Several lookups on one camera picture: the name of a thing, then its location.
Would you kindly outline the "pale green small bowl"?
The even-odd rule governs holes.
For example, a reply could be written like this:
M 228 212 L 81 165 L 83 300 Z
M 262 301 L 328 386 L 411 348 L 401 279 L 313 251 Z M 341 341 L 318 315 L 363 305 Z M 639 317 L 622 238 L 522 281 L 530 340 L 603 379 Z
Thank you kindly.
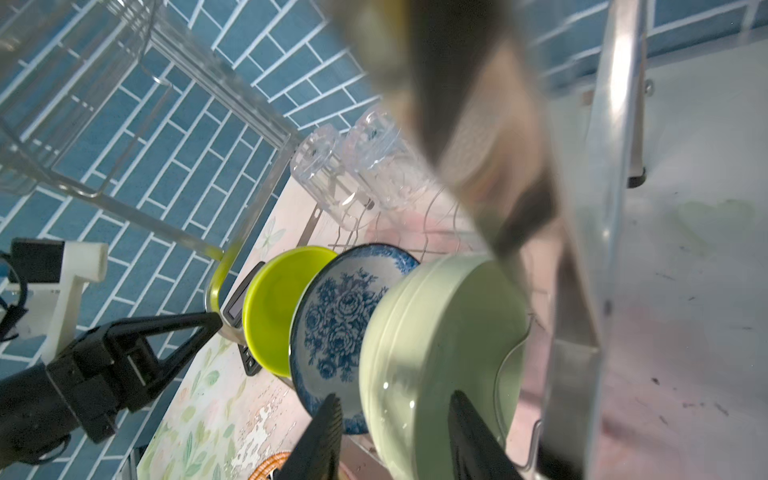
M 384 295 L 364 335 L 359 391 L 393 478 L 452 478 L 448 412 L 455 391 L 505 444 L 529 325 L 524 292 L 488 255 L 422 264 Z

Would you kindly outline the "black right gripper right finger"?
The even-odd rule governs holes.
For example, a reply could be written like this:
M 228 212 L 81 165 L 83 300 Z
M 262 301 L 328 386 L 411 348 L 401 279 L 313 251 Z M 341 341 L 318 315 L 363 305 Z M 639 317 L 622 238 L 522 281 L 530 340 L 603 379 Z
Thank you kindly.
M 491 431 L 460 390 L 449 402 L 448 431 L 455 479 L 516 479 L 519 474 Z

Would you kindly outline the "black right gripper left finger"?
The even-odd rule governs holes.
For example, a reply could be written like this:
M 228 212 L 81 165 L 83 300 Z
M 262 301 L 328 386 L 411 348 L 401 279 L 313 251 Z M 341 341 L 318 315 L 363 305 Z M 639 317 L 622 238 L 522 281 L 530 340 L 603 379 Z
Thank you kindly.
M 343 432 L 340 399 L 330 394 L 279 468 L 276 479 L 337 479 Z

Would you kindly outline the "lime green small bowl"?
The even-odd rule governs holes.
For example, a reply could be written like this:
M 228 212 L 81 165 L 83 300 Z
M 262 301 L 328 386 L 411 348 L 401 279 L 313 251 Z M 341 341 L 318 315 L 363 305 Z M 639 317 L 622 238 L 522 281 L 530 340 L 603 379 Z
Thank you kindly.
M 289 342 L 293 315 L 314 277 L 337 253 L 320 246 L 302 246 L 269 260 L 251 281 L 243 305 L 247 347 L 267 371 L 290 376 Z

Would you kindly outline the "blue floral white bowl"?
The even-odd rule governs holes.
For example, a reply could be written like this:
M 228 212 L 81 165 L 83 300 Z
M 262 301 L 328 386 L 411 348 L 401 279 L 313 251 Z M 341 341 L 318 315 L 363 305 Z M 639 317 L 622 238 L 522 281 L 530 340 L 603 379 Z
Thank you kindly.
M 289 336 L 290 378 L 310 416 L 334 395 L 341 403 L 344 433 L 368 432 L 359 389 L 367 325 L 385 294 L 419 265 L 400 247 L 371 243 L 339 254 L 311 280 Z

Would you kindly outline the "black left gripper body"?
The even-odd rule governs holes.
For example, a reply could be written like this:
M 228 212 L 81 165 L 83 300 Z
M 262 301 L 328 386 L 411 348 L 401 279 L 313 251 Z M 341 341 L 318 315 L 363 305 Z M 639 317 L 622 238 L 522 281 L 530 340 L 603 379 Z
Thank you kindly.
M 121 319 L 79 337 L 46 373 L 85 434 L 100 443 L 116 433 L 119 412 L 157 399 L 221 327 L 211 312 Z M 149 342 L 185 330 L 192 335 L 166 357 Z

